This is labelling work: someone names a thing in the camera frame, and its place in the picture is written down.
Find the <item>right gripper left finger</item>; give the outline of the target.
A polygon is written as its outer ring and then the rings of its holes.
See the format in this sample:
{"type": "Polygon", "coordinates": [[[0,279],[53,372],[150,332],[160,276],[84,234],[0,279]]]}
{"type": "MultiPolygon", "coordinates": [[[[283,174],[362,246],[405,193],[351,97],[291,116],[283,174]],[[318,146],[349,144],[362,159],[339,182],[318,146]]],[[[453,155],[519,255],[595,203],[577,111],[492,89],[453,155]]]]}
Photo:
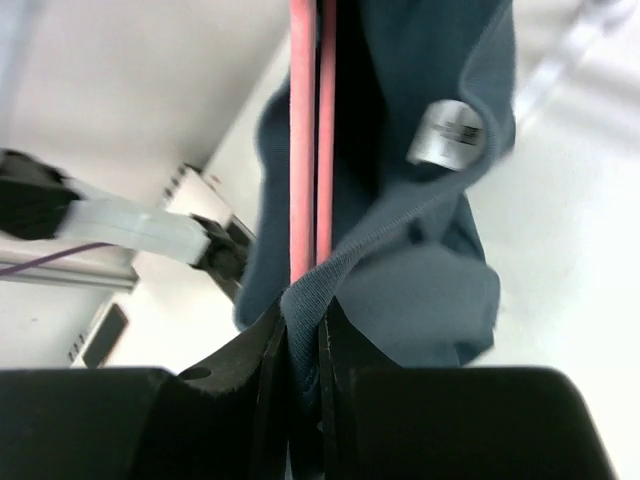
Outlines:
{"type": "Polygon", "coordinates": [[[5,479],[281,479],[286,329],[268,308],[214,354],[160,368],[1,375],[5,479]]]}

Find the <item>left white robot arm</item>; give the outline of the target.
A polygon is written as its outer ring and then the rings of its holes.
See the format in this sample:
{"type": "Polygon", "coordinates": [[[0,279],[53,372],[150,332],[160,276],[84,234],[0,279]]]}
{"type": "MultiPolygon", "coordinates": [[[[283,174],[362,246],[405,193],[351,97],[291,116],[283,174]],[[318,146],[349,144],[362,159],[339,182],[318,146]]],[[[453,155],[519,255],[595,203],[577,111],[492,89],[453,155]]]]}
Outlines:
{"type": "Polygon", "coordinates": [[[20,241],[72,240],[72,248],[1,264],[4,280],[129,290],[124,277],[51,268],[52,262],[105,247],[149,253],[204,272],[233,298],[247,264],[251,239],[199,172],[181,165],[149,207],[100,192],[21,151],[1,152],[1,231],[20,241]]]}

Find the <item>pink clothes hanger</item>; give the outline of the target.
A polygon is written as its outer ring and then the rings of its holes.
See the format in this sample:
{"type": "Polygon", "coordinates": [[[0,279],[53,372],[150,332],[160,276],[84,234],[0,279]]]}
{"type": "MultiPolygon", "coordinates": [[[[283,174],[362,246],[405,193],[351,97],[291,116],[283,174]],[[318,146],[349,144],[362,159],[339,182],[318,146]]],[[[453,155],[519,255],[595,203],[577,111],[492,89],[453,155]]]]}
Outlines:
{"type": "Polygon", "coordinates": [[[291,1],[289,263],[296,282],[332,249],[335,1],[291,1]]]}

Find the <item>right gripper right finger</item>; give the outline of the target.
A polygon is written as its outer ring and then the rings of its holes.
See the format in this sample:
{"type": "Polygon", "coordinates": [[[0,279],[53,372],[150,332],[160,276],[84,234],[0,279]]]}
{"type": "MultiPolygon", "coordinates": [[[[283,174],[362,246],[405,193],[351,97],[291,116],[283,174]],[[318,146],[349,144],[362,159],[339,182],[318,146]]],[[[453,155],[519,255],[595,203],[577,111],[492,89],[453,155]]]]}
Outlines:
{"type": "Polygon", "coordinates": [[[332,303],[318,329],[330,479],[610,479],[582,395],[548,368],[403,368],[332,303]]]}

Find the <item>blue t shirt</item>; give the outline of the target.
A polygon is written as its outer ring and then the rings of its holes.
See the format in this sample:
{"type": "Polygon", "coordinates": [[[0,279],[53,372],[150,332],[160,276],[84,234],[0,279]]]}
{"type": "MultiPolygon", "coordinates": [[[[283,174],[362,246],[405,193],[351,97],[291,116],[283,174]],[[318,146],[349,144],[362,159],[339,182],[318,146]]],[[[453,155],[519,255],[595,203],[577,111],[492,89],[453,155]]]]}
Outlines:
{"type": "Polygon", "coordinates": [[[262,113],[257,238],[239,327],[278,305],[292,374],[291,473],[324,475],[318,327],[337,301],[405,367],[492,346],[500,296],[465,192],[514,144],[508,1],[337,3],[332,249],[290,281],[290,72],[262,113]]]}

